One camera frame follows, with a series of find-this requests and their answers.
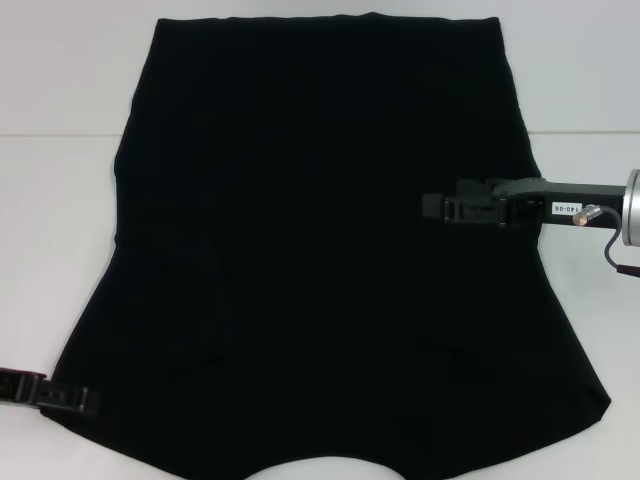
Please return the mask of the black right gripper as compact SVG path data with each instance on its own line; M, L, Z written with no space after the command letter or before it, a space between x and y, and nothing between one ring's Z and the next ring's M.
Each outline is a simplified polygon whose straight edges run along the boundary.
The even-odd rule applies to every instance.
M500 180L493 189L481 181L458 180L453 195L423 194L421 209L423 218L449 224L613 229L629 225L628 203L624 186L525 178Z

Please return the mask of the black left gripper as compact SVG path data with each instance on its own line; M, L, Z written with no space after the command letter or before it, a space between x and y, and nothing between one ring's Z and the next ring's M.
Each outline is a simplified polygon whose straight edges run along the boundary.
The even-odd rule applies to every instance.
M54 382L43 373L2 368L2 403L50 408L71 413L96 413L100 395L89 387Z

